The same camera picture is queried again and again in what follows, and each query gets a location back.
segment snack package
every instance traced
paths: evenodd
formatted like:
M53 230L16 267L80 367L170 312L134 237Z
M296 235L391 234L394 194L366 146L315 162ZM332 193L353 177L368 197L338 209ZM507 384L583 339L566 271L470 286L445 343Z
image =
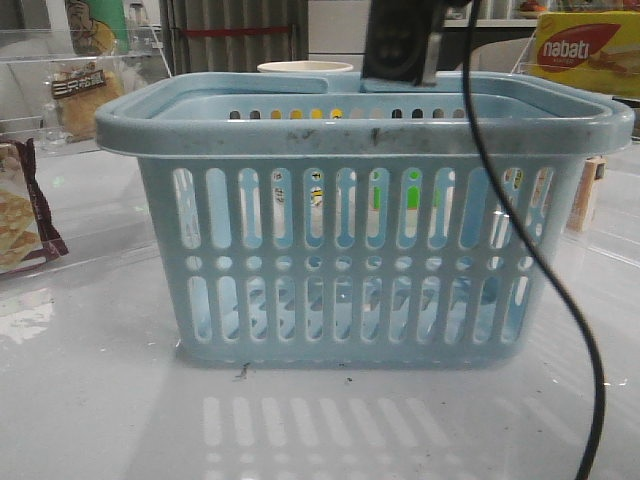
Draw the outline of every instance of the snack package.
M544 13L532 75L593 92L640 97L640 15Z
M95 136L98 107L124 94L112 61L55 62L51 97L67 142Z
M32 140L0 143L0 276L68 252L51 223L35 171Z

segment yellow packaging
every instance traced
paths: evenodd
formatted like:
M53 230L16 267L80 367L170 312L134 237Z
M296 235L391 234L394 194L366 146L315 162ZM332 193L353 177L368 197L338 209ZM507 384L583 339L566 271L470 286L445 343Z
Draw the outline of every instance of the yellow packaging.
M621 97L640 97L640 13L545 13L530 73Z

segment red label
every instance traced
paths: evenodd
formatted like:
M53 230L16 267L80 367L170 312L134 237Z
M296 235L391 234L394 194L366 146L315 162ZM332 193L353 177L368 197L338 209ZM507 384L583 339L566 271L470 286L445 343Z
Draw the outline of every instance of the red label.
M598 53L620 26L617 23L594 23L562 30L540 46L538 65L547 72L577 67Z

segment light blue basket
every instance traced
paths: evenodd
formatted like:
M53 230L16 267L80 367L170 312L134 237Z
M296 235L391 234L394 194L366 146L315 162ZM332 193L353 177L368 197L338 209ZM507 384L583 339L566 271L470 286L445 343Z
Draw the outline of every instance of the light blue basket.
M551 256L584 159L633 115L601 96L478 74L483 136ZM461 81L175 77L102 107L139 158L180 335L206 361L478 366L522 344L543 281L488 185Z

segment black wire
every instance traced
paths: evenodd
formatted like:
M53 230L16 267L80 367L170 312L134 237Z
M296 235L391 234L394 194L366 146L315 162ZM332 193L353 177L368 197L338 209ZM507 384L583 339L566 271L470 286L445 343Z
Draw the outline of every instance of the black wire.
M576 301L572 298L569 291L565 288L560 279L553 272L547 261L544 259L544 257L542 257L540 252L538 252L538 249L527 233L522 220L518 217L515 209L511 205L506 192L502 188L500 176L492 165L489 154L487 153L487 149L482 140L482 135L478 126L478 119L476 117L473 102L471 99L470 79L473 33L478 21L478 14L480 11L482 0L472 0L472 2L473 4L471 7L471 13L469 15L467 35L465 36L462 68L462 88L464 93L464 104L467 110L467 117L469 120L469 126L471 128L471 134L473 135L473 140L476 144L478 153L482 160L482 165L484 166L489 176L491 186L493 187L493 190L500 200L500 203L504 207L505 212L507 213L507 215L509 215L511 225L513 226L518 236L522 239L522 242L526 246L533 260L538 264L544 275L547 277L549 282L551 282L551 285L569 309L571 315L573 315L573 318L575 319L576 323L578 324L578 328L582 333L582 337L584 338L584 342L587 346L589 357L591 359L594 382L593 417L591 420L591 430L589 432L589 438L587 439L584 453L580 461L580 466L575 477L576 480L586 480L587 478L589 478L589 473L591 472L591 467L593 466L593 461L598 450L598 445L600 444L600 437L602 436L602 427L604 425L606 392L602 359L600 357L600 352L598 351L596 340L593 336L593 333L591 332L591 329L589 328L585 316L580 311L580 308L578 307Z

